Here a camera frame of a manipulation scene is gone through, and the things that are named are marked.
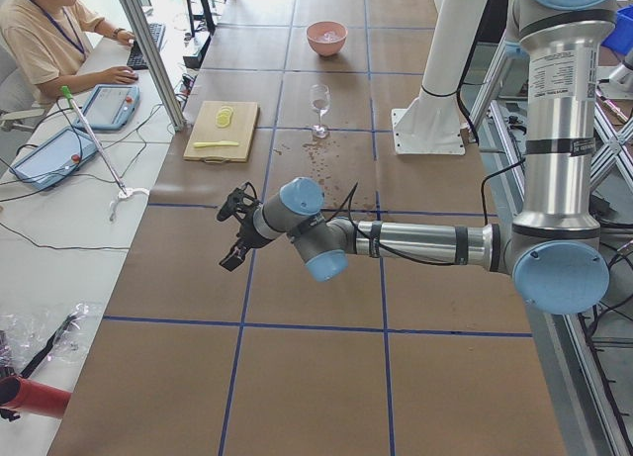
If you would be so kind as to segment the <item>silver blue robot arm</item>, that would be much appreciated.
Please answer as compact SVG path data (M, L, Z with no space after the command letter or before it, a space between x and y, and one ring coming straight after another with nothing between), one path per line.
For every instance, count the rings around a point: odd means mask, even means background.
M280 236L294 245L311 275L341 273L352 254L397 257L436 267L475 265L508 275L522 300L551 315L597 306L610 284L600 252L600 226L590 211L595 153L598 51L616 24L616 0L511 0L505 42L528 57L527 132L520 159L523 194L504 193L516 214L481 227L357 221L344 199L322 212L317 182L298 177L266 200L252 185L236 187L218 218L240 227L222 267L233 270L249 251Z

